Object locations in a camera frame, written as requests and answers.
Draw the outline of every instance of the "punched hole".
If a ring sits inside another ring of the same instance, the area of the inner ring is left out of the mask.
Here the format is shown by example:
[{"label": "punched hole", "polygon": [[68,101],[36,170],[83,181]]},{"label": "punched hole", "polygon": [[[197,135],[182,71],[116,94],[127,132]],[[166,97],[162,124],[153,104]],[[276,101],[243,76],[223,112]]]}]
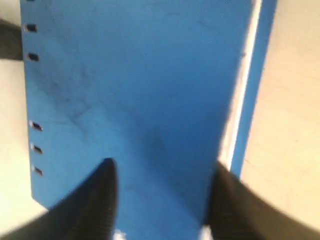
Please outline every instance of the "punched hole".
[{"label": "punched hole", "polygon": [[36,32],[38,32],[38,27],[36,24],[29,23],[29,24],[24,25],[24,30],[26,30],[27,32],[36,33]]},{"label": "punched hole", "polygon": [[33,151],[35,151],[38,154],[44,154],[44,151],[42,150],[42,148],[37,145],[34,145],[33,143],[31,144],[31,148]]},{"label": "punched hole", "polygon": [[43,128],[42,128],[42,126],[41,126],[39,123],[36,123],[36,122],[34,122],[34,121],[30,121],[29,123],[30,123],[30,126],[31,126],[33,129],[38,130],[38,131],[40,131],[40,132],[43,131]]},{"label": "punched hole", "polygon": [[35,54],[35,53],[28,53],[27,54],[27,58],[30,60],[30,61],[34,61],[34,62],[39,62],[39,56],[38,54]]},{"label": "punched hole", "polygon": [[32,167],[32,171],[34,171],[36,174],[39,174],[41,177],[44,175],[44,172],[35,166]]}]

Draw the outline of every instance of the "rectangular hole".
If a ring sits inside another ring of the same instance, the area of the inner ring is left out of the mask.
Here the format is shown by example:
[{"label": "rectangular hole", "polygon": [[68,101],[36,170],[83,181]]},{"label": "rectangular hole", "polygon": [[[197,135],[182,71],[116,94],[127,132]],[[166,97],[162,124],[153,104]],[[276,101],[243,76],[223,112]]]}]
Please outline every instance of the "rectangular hole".
[{"label": "rectangular hole", "polygon": [[38,54],[35,54],[35,53],[28,53],[27,54],[27,58],[30,60],[30,61],[33,61],[33,62],[39,62],[39,56]]},{"label": "rectangular hole", "polygon": [[38,32],[37,25],[36,25],[36,24],[33,24],[33,23],[25,24],[25,25],[24,25],[24,30],[25,30],[26,32],[32,32],[32,33]]},{"label": "rectangular hole", "polygon": [[35,166],[32,167],[32,170],[33,170],[36,174],[39,174],[41,177],[44,175],[44,172],[43,172],[41,169],[39,169],[39,168],[37,168],[37,167],[35,167]]},{"label": "rectangular hole", "polygon": [[34,122],[34,121],[30,121],[30,126],[31,126],[33,129],[38,130],[38,131],[40,131],[40,132],[43,131],[42,126],[41,126],[39,123],[36,123],[36,122]]},{"label": "rectangular hole", "polygon": [[35,151],[38,154],[44,154],[44,151],[42,150],[42,148],[37,145],[31,144],[31,148],[33,151]]}]

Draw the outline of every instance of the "beige floor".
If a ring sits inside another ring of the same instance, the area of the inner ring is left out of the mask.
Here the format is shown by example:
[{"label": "beige floor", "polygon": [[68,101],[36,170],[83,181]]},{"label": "beige floor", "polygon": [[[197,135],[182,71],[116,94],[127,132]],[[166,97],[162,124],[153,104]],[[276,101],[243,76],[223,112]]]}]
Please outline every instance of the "beige floor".
[{"label": "beige floor", "polygon": [[320,1],[279,0],[242,180],[320,230]]},{"label": "beige floor", "polygon": [[[320,230],[320,1],[278,2],[242,180]],[[1,235],[44,209],[30,197],[22,64],[0,60],[0,81]]]}]

